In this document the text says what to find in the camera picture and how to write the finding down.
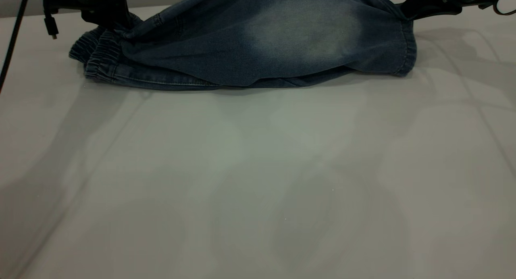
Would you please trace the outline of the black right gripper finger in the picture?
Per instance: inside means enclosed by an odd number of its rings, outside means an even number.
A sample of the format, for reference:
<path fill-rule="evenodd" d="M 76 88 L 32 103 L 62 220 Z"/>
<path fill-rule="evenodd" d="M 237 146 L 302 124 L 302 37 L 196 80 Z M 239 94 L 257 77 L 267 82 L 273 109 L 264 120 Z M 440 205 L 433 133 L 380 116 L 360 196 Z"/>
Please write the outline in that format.
<path fill-rule="evenodd" d="M 398 7 L 409 20 L 438 16 L 446 11 L 442 0 L 405 0 Z"/>

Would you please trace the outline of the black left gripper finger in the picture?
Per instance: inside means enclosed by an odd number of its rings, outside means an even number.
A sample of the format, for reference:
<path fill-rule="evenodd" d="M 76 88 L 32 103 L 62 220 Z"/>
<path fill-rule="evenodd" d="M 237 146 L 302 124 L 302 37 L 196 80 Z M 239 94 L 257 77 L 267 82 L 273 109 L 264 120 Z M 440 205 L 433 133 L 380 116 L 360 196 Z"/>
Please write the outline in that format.
<path fill-rule="evenodd" d="M 134 18 L 127 7 L 104 7 L 82 10 L 85 22 L 93 23 L 105 29 L 125 30 L 133 27 Z"/>

